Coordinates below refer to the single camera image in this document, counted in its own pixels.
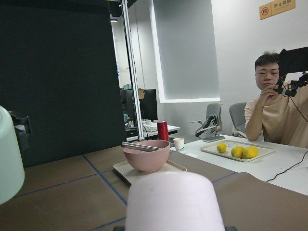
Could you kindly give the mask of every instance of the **metal utensil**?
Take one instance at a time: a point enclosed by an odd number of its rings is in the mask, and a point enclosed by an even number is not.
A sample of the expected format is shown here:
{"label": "metal utensil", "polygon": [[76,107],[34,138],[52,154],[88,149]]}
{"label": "metal utensil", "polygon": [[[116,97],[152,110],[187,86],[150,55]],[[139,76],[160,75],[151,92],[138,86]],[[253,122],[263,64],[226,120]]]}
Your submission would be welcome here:
{"label": "metal utensil", "polygon": [[136,144],[136,143],[129,143],[129,142],[122,142],[121,147],[140,150],[140,151],[146,151],[146,152],[152,152],[152,151],[157,151],[157,150],[161,149],[161,148],[157,148],[157,147],[152,147],[152,146],[147,146],[147,145],[142,145],[142,144]]}

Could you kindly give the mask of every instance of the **pink bowl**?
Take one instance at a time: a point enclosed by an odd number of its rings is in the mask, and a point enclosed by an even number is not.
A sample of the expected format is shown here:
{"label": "pink bowl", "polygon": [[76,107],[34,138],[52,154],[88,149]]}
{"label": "pink bowl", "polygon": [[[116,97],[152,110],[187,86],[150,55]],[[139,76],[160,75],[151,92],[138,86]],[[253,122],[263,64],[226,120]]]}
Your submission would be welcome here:
{"label": "pink bowl", "polygon": [[144,152],[125,148],[124,154],[129,164],[143,172],[155,172],[159,170],[169,158],[170,143],[163,140],[141,141],[138,144],[161,148],[157,151]]}

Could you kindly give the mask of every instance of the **black monitor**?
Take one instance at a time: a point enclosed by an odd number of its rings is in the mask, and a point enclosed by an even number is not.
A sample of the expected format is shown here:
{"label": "black monitor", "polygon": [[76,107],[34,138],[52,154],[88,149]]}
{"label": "black monitor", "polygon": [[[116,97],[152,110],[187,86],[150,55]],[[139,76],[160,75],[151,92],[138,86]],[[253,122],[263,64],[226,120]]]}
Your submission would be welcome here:
{"label": "black monitor", "polygon": [[[135,109],[132,90],[121,90],[123,114],[128,114],[130,120],[135,120]],[[142,119],[149,119],[152,122],[157,118],[156,89],[145,89],[144,98],[139,99]]]}
{"label": "black monitor", "polygon": [[144,98],[139,99],[142,119],[149,119],[152,122],[157,118],[156,89],[145,89]]}

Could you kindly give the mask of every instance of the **metal pole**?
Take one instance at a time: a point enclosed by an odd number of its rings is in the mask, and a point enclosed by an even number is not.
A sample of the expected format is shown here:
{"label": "metal pole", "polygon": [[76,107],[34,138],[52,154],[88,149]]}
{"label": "metal pole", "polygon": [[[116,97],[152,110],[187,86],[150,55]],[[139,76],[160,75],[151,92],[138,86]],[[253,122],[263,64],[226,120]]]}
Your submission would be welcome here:
{"label": "metal pole", "polygon": [[122,15],[123,15],[123,24],[124,24],[124,32],[126,39],[126,47],[128,50],[128,62],[129,62],[129,72],[130,72],[130,80],[132,85],[132,92],[134,97],[134,107],[135,107],[135,118],[136,118],[136,127],[138,131],[138,138],[140,141],[144,140],[143,130],[142,130],[142,121],[141,121],[141,112],[139,105],[139,97],[138,97],[138,86],[137,86],[137,77],[136,77],[136,68],[135,68],[135,60],[133,54],[133,47],[131,42],[131,32],[128,18],[128,8],[127,8],[127,0],[121,0],[122,6]]}

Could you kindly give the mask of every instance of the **red bottle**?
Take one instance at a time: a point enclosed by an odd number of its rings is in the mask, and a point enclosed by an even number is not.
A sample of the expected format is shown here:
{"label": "red bottle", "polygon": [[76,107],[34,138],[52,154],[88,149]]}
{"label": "red bottle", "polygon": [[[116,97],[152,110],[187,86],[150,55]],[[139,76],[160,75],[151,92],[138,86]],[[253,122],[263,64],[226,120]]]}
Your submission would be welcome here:
{"label": "red bottle", "polygon": [[158,139],[169,141],[167,121],[157,122]]}

